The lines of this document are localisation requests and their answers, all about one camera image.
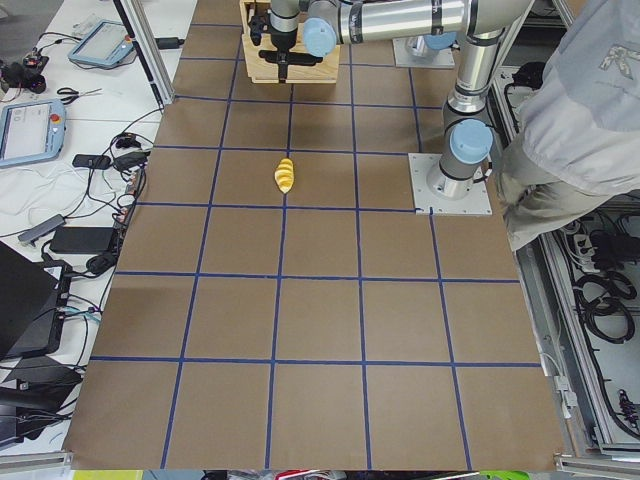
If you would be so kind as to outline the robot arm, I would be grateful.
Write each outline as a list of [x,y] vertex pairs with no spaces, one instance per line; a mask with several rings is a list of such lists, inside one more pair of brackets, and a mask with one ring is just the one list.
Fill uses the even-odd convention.
[[429,52],[436,52],[450,48],[456,42],[456,39],[456,32],[437,35],[425,34],[409,37],[405,41],[405,47],[412,55],[424,57]]
[[341,44],[458,35],[462,64],[443,108],[442,156],[426,176],[431,191],[465,197],[493,135],[481,122],[491,78],[531,9],[529,1],[273,1],[261,33],[264,58],[284,80],[293,64],[314,64]]

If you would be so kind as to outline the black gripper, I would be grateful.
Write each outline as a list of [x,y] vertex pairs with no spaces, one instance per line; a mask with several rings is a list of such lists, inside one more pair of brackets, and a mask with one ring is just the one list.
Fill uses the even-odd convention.
[[295,31],[282,32],[272,29],[270,32],[272,45],[280,52],[277,53],[278,82],[285,83],[288,78],[289,53],[295,46]]

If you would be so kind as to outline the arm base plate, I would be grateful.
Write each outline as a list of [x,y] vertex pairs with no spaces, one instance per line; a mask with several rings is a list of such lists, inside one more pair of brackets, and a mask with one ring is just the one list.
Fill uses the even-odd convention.
[[493,214],[482,167],[467,180],[453,180],[440,169],[441,154],[409,153],[414,211],[418,215]]
[[453,69],[455,43],[455,32],[396,38],[393,40],[395,64],[407,68]]

